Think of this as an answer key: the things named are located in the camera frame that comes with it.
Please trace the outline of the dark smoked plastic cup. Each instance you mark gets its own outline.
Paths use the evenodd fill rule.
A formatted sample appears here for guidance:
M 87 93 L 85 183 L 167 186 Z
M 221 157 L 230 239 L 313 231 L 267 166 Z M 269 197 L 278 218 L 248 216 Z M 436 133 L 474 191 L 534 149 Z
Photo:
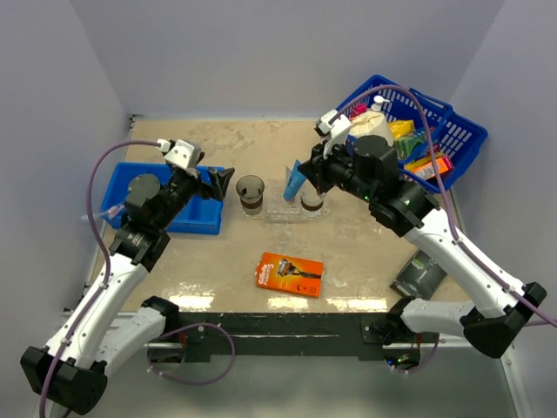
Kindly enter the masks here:
M 257 215 L 263 209 L 264 181 L 256 175 L 245 175 L 236 183 L 236 192 L 242 210 L 247 215 Z

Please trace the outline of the white toothpaste tube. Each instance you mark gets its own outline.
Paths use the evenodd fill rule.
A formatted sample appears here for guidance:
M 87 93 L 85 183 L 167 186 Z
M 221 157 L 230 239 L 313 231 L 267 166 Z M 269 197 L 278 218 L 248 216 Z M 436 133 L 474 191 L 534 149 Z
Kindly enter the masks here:
M 292 176 L 292 169 L 287 166 L 285 168 L 285 181 L 286 181 L 286 183 L 290 182 L 291 176 Z

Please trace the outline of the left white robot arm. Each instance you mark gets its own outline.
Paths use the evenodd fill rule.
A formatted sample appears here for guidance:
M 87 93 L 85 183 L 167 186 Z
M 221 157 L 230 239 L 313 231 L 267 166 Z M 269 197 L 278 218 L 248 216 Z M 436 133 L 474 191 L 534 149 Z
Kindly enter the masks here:
M 178 306 L 160 297 L 145 300 L 117 331 L 109 328 L 131 292 L 147 277 L 167 247 L 168 225 L 190 200 L 224 199 L 234 169 L 175 168 L 167 184 L 152 174 L 135 177 L 124 200 L 123 224 L 104 250 L 104 270 L 70 318 L 43 347 L 28 347 L 20 360 L 40 396 L 37 417 L 88 414 L 109 377 L 144 344 L 174 340 L 182 331 Z

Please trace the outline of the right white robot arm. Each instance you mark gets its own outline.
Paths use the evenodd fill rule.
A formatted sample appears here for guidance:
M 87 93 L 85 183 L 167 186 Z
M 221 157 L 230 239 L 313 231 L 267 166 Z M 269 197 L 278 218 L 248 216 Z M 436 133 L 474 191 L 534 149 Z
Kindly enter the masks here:
M 500 358 L 546 298 L 545 288 L 510 276 L 464 234 L 454 238 L 446 211 L 421 185 L 402 178 L 397 152 L 382 137 L 357 138 L 351 152 L 343 145 L 325 147 L 315 145 L 299 166 L 317 192 L 338 187 L 365 201 L 383 227 L 427 254 L 470 299 L 403 298 L 386 316 L 385 343 L 406 342 L 415 334 L 449 334 Z

